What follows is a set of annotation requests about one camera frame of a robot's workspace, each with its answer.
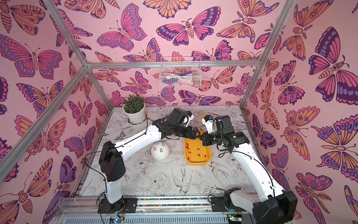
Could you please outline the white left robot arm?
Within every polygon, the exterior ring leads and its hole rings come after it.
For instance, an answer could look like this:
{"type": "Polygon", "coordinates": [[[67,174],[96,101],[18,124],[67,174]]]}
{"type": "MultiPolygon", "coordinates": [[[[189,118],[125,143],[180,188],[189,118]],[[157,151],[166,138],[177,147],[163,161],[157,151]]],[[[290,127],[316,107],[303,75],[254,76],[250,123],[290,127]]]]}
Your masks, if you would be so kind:
{"type": "Polygon", "coordinates": [[[121,179],[126,173],[125,163],[132,155],[151,145],[154,159],[163,160],[170,154],[170,148],[162,142],[163,139],[177,136],[196,140],[200,132],[198,128],[189,125],[193,119],[194,115],[190,111],[174,108],[169,115],[153,121],[143,131],[116,143],[106,142],[99,158],[106,192],[98,212],[119,212],[124,209],[121,179]]]}

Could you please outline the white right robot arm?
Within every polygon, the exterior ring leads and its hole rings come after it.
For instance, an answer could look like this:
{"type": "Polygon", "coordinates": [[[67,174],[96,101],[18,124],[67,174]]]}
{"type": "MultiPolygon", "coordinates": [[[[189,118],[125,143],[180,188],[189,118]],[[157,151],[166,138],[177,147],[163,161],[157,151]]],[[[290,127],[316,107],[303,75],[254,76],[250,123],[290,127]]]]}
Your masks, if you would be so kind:
{"type": "Polygon", "coordinates": [[[251,180],[256,196],[239,188],[231,188],[224,193],[228,208],[241,208],[247,211],[258,224],[286,224],[293,221],[297,197],[286,191],[268,172],[252,147],[248,137],[236,132],[228,115],[214,118],[206,115],[202,119],[207,131],[201,134],[204,146],[222,146],[241,164],[251,180]]]}

